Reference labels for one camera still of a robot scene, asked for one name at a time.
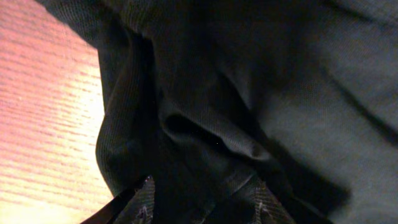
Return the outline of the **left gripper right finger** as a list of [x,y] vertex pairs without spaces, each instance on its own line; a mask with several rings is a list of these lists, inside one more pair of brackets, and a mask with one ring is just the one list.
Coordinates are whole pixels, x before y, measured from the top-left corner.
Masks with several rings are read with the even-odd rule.
[[266,183],[245,177],[228,184],[222,201],[214,208],[215,224],[295,224]]

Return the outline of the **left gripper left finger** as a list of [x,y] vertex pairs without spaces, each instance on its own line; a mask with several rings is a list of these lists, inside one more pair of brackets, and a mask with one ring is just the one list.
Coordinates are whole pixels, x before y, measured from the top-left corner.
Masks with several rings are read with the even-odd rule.
[[155,182],[143,176],[81,224],[151,224],[154,198]]

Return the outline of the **black t-shirt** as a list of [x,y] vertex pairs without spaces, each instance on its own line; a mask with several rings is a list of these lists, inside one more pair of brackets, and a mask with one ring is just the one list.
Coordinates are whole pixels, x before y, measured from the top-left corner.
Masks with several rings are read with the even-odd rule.
[[295,223],[397,223],[397,2],[43,1],[98,51],[96,161],[152,223],[259,177]]

